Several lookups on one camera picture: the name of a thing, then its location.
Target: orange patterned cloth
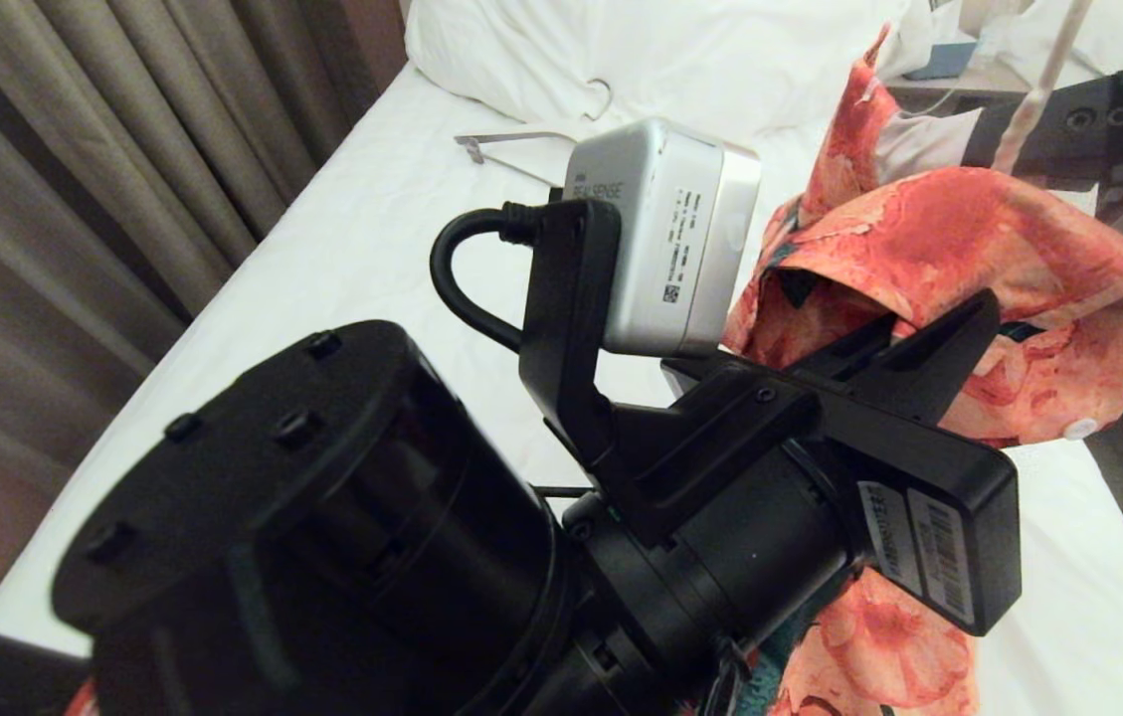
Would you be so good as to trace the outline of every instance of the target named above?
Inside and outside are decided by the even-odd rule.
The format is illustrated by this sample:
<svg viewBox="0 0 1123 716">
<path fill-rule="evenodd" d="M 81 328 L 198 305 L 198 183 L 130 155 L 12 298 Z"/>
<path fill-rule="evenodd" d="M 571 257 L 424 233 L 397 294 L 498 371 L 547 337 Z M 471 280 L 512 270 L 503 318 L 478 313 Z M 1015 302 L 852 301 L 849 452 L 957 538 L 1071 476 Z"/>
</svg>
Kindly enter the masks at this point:
<svg viewBox="0 0 1123 716">
<path fill-rule="evenodd" d="M 97 704 L 97 689 L 92 687 L 92 679 L 83 681 L 70 706 L 65 707 L 65 716 L 101 716 L 101 708 Z"/>
<path fill-rule="evenodd" d="M 879 186 L 875 143 L 898 109 L 875 77 L 878 47 L 852 67 L 805 194 L 772 217 L 724 343 L 783 368 L 887 312 L 900 340 L 989 288 L 1004 330 L 940 425 L 1006 446 L 1116 421 L 1123 236 L 988 169 Z M 969 635 L 867 570 L 807 628 L 769 713 L 970 715 L 974 653 Z"/>
</svg>

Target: bed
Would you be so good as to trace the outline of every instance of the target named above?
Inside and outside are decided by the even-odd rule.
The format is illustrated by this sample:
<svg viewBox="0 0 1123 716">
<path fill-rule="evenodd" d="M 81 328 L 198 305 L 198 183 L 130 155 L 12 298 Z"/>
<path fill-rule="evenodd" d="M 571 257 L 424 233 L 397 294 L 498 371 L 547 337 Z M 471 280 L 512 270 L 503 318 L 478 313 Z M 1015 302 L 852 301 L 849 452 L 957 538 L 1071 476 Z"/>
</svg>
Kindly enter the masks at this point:
<svg viewBox="0 0 1123 716">
<path fill-rule="evenodd" d="M 514 355 L 463 325 L 429 283 L 429 248 L 448 219 L 546 198 L 542 183 L 471 163 L 451 140 L 515 123 L 407 65 L 98 440 L 2 581 L 0 633 L 88 653 L 86 637 L 52 615 L 48 588 L 92 507 L 171 419 L 320 329 L 401 323 L 520 475 L 538 485 L 586 485 L 517 382 Z M 764 218 L 802 190 L 824 127 L 785 128 L 758 146 L 764 183 L 740 282 Z M 528 263 L 523 249 L 472 240 L 456 270 L 472 299 L 520 321 Z M 670 400 L 648 358 L 603 355 L 597 385 L 622 402 Z M 1121 513 L 1081 442 L 1010 453 L 1021 471 L 1024 593 L 979 641 L 980 713 L 1123 713 Z"/>
</svg>

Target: curtain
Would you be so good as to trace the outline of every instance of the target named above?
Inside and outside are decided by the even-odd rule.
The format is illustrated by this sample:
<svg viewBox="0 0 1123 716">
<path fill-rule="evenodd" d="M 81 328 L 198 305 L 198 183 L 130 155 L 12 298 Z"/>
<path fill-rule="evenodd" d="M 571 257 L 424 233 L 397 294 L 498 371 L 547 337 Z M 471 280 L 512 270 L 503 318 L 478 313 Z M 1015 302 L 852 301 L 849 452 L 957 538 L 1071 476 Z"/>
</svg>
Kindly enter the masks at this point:
<svg viewBox="0 0 1123 716">
<path fill-rule="evenodd" d="M 0 0 L 2 566 L 378 95 L 346 6 Z"/>
</svg>

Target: white pillow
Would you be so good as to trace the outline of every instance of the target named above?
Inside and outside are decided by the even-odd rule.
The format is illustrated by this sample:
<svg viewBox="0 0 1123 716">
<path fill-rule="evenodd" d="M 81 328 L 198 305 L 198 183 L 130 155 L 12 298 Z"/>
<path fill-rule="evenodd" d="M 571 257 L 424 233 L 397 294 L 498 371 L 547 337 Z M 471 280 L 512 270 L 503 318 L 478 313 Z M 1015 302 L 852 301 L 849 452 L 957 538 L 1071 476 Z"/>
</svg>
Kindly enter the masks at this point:
<svg viewBox="0 0 1123 716">
<path fill-rule="evenodd" d="M 601 117 L 610 88 L 584 68 L 587 3 L 413 0 L 405 51 L 442 90 L 526 122 Z"/>
<path fill-rule="evenodd" d="M 407 54 L 438 85 L 523 121 L 663 117 L 746 144 L 829 117 L 849 65 L 912 3 L 926 4 L 414 0 Z"/>
</svg>

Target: barcode sticker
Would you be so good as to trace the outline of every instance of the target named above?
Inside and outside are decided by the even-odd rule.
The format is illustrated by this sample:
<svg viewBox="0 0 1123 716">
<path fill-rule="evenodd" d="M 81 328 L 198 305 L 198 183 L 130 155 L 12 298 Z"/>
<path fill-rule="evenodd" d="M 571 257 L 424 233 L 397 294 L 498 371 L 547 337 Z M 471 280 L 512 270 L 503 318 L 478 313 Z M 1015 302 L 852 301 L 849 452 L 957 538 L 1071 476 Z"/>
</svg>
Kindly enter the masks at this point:
<svg viewBox="0 0 1123 716">
<path fill-rule="evenodd" d="M 702 248 L 706 245 L 706 212 L 702 206 L 702 192 L 675 187 L 675 203 L 672 204 L 672 221 L 666 224 L 666 240 L 659 254 L 663 276 L 663 303 L 676 303 L 681 310 L 688 309 L 690 292 L 693 291 L 696 264 Z"/>
<path fill-rule="evenodd" d="M 960 617 L 966 625 L 971 625 L 975 611 L 971 608 L 971 585 L 960 513 L 915 489 L 907 490 L 906 497 L 910 499 L 911 520 L 915 524 L 919 553 L 924 562 L 928 598 Z"/>
<path fill-rule="evenodd" d="M 915 540 L 910 531 L 906 498 L 889 486 L 871 481 L 859 481 L 858 489 L 879 571 L 911 593 L 923 595 L 924 585 L 919 578 Z"/>
</svg>

